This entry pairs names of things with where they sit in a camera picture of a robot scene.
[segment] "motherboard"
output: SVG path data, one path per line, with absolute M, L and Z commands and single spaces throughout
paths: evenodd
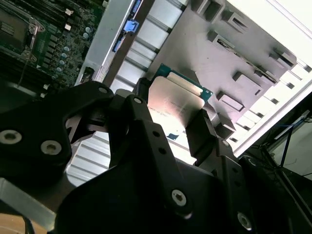
M 20 79 L 51 78 L 58 89 L 73 86 L 105 11 L 102 4 L 102 0 L 0 0 L 3 72 L 11 69 Z

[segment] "metal bolt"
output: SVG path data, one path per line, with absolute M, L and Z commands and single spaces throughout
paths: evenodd
M 183 192 L 181 192 L 178 189 L 174 189 L 171 193 L 173 201 L 178 205 L 178 206 L 185 206 L 186 204 L 186 197 Z
M 102 87 L 99 87 L 99 89 L 98 89 L 101 93 L 107 93 L 107 90 L 106 89 L 104 89 L 104 88 L 102 88 Z
M 2 144 L 16 144 L 20 142 L 21 138 L 21 134 L 15 130 L 4 130 L 0 133 L 0 142 Z
M 237 213 L 237 218 L 239 223 L 247 230 L 251 231 L 252 230 L 252 224 L 249 221 L 249 219 L 241 212 Z
M 58 155 L 62 146 L 55 140 L 46 140 L 41 144 L 41 151 L 46 155 Z
M 139 103 L 139 104 L 142 103 L 142 101 L 141 101 L 140 99 L 136 98 L 136 97 L 134 98 L 134 101 L 137 102 L 137 103 Z
M 226 140 L 222 140 L 222 143 L 225 145 L 225 146 L 230 146 L 230 144 L 226 141 Z

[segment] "blue clip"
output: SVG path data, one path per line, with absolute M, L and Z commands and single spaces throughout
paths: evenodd
M 125 26 L 123 27 L 123 30 L 125 32 L 133 32 L 133 33 L 135 33 L 137 28 L 138 28 L 138 26 L 139 26 L 138 22 L 136 22 L 134 19 L 129 19 L 125 23 Z

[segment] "wire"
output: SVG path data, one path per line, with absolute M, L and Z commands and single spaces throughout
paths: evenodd
M 18 82 L 18 87 L 20 86 L 20 84 L 21 84 L 21 82 L 22 82 L 22 80 L 24 78 L 25 70 L 26 70 L 26 67 L 28 65 L 28 61 L 30 60 L 31 53 L 32 53 L 32 50 L 29 52 L 29 56 L 28 56 L 28 58 L 26 60 L 26 63 L 25 63 L 24 68 L 23 68 L 23 71 L 21 72 L 20 79 L 19 79 L 19 82 Z

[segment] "blue latch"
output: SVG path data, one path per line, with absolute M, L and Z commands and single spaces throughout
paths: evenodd
M 136 22 L 134 19 L 129 19 L 125 23 L 125 26 L 123 27 L 123 30 L 125 32 L 133 32 L 133 33 L 135 33 L 137 28 L 138 28 L 138 26 L 139 26 L 138 22 Z
M 125 36 L 119 37 L 113 47 L 113 52 L 117 52 L 123 43 L 123 40 L 125 39 Z

